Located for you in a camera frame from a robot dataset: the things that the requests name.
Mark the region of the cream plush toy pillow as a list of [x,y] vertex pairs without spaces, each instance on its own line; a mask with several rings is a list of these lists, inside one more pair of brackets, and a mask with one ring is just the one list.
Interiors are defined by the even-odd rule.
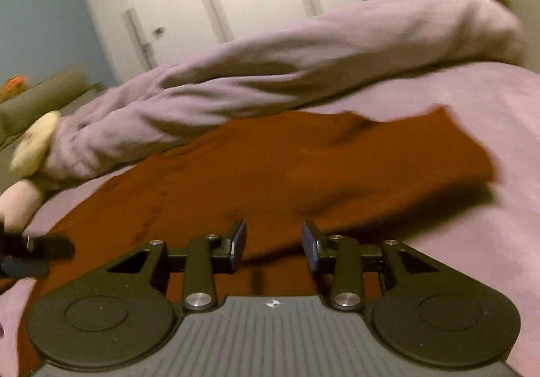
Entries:
[[49,151],[59,120],[59,111],[49,111],[24,132],[12,154],[9,172],[19,178],[27,178],[37,172]]

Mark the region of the rust brown knit sweater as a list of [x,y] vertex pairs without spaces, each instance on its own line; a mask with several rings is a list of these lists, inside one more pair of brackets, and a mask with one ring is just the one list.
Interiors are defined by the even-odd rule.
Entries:
[[359,376],[481,369],[495,293],[361,230],[495,178],[445,109],[223,124],[105,182],[36,252],[24,376]]

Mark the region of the orange object on sofa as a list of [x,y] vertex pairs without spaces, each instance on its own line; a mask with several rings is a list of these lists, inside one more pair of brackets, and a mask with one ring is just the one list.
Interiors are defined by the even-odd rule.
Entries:
[[16,97],[28,90],[27,77],[14,76],[8,81],[5,81],[1,86],[0,99],[1,101],[7,101],[13,97]]

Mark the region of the rolled lilac duvet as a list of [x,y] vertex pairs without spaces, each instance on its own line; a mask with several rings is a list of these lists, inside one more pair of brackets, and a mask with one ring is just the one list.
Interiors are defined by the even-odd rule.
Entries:
[[494,0],[360,0],[161,65],[63,118],[38,175],[60,187],[186,144],[232,119],[277,114],[440,64],[524,56]]

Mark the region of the pale pink pillow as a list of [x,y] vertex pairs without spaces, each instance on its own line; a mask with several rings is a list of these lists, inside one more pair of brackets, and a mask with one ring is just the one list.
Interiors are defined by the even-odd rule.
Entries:
[[7,188],[0,198],[1,224],[8,233],[22,233],[44,203],[45,192],[24,179]]

